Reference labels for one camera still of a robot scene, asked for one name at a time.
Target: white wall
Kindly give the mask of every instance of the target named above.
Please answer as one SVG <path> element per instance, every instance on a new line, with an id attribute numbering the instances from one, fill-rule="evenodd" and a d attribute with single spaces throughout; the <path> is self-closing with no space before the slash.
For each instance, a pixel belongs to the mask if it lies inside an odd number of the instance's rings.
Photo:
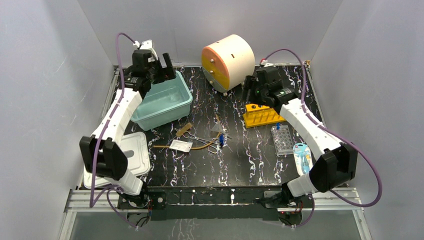
<path id="1" fill-rule="evenodd" d="M 327 126 L 363 149 L 383 182 L 365 210 L 374 239 L 423 239 L 424 2 L 345 0 L 312 62 Z M 377 193 L 358 160 L 363 203 Z"/>
<path id="2" fill-rule="evenodd" d="M 117 65 L 110 36 L 125 32 L 138 41 L 152 39 L 174 63 L 200 65 L 202 48 L 231 34 L 244 38 L 256 62 L 280 48 L 310 60 L 342 0 L 78 0 L 107 56 Z M 132 48 L 121 41 L 122 54 Z M 288 53 L 275 62 L 295 62 Z M 131 65 L 123 58 L 123 65 Z"/>
<path id="3" fill-rule="evenodd" d="M 76 0 L 0 5 L 0 238 L 52 240 L 113 66 Z"/>

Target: yellow test tube rack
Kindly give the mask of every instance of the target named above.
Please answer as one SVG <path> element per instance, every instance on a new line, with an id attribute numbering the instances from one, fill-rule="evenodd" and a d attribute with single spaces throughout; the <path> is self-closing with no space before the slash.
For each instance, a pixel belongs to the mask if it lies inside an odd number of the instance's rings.
<path id="1" fill-rule="evenodd" d="M 246 104 L 246 113 L 243 114 L 243 119 L 246 128 L 276 124 L 285 121 L 285 119 L 273 108 L 257 104 Z"/>

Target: plastic basin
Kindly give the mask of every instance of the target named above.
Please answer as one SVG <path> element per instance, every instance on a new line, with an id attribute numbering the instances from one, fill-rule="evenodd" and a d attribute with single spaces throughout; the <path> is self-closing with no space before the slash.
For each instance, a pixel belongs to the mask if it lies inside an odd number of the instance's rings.
<path id="1" fill-rule="evenodd" d="M 131 121 L 144 131 L 159 127 L 190 114 L 193 96 L 176 71 L 176 78 L 152 84 L 141 104 L 132 114 Z"/>

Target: white tray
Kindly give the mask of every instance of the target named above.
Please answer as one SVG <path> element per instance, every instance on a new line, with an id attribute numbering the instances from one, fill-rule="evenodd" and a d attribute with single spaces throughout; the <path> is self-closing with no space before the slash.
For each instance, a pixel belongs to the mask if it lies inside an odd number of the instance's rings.
<path id="1" fill-rule="evenodd" d="M 128 158 L 128 168 L 135 175 L 140 176 L 150 171 L 149 151 L 147 149 L 146 135 L 143 132 L 135 132 L 124 135 L 121 140 L 120 149 Z M 84 167 L 84 186 L 88 189 L 92 187 L 92 174 Z M 102 187 L 110 184 L 103 177 L 95 178 L 95 187 Z"/>

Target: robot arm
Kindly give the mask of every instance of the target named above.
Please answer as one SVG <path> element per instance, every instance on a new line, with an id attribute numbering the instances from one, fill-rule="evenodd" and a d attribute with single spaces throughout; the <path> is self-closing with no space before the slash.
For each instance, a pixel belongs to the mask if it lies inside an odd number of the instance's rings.
<path id="1" fill-rule="evenodd" d="M 79 147 L 84 166 L 92 173 L 95 146 L 97 141 L 101 141 L 97 153 L 96 175 L 120 186 L 126 195 L 135 196 L 136 199 L 146 189 L 146 184 L 128 169 L 128 159 L 120 149 L 121 140 L 131 116 L 142 103 L 151 85 L 174 79 L 176 75 L 168 53 L 163 54 L 166 67 L 162 68 L 151 40 L 144 41 L 141 45 L 136 42 L 134 45 L 137 49 L 132 54 L 132 66 L 127 71 L 128 80 L 116 91 L 106 117 L 90 137 L 81 138 Z M 122 88 L 124 95 L 119 101 Z M 106 124 L 108 125 L 102 138 L 98 139 Z"/>
<path id="2" fill-rule="evenodd" d="M 244 97 L 251 103 L 274 108 L 302 136 L 317 159 L 309 173 L 282 184 L 276 196 L 283 204 L 307 194 L 325 193 L 355 177 L 358 152 L 311 122 L 293 88 L 284 88 L 278 70 L 268 63 L 247 76 Z"/>

